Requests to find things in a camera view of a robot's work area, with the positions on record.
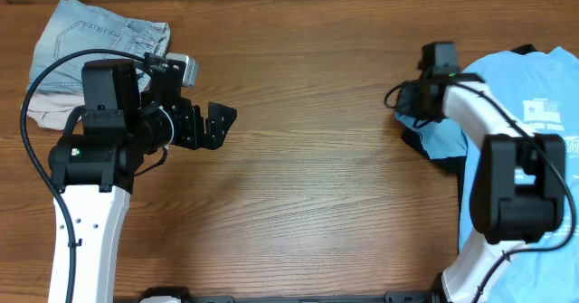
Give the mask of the light blue printed t-shirt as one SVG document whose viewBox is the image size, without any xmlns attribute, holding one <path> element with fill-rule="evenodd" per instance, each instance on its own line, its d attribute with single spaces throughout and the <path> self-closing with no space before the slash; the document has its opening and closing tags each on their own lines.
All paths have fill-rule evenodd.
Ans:
<svg viewBox="0 0 579 303">
<path fill-rule="evenodd" d="M 523 98 L 523 121 L 566 144 L 565 180 L 578 193 L 578 60 L 561 47 L 538 59 L 533 84 Z M 470 208 L 460 209 L 459 244 L 472 231 Z M 575 302 L 578 299 L 578 240 L 549 253 L 525 253 L 504 264 L 497 283 L 485 290 L 491 302 Z"/>
</svg>

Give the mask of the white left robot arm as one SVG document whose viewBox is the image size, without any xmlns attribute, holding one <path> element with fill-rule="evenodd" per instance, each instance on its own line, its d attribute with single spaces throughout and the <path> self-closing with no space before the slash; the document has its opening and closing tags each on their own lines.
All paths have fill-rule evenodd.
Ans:
<svg viewBox="0 0 579 303">
<path fill-rule="evenodd" d="M 211 102 L 202 117 L 181 95 L 195 76 L 195 60 L 177 53 L 84 64 L 84 105 L 49 155 L 51 180 L 68 210 L 55 214 L 51 302 L 112 301 L 120 231 L 146 155 L 171 145 L 223 145 L 237 112 Z"/>
</svg>

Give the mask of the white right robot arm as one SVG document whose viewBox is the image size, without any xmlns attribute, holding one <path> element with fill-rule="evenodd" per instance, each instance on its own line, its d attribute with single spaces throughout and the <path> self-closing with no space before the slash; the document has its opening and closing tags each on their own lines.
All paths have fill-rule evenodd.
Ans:
<svg viewBox="0 0 579 303">
<path fill-rule="evenodd" d="M 476 74 L 450 73 L 404 81 L 393 109 L 426 121 L 454 120 L 480 156 L 470 195 L 473 229 L 456 261 L 441 275 L 440 302 L 481 302 L 518 254 L 575 213 L 565 182 L 565 142 L 525 126 Z"/>
</svg>

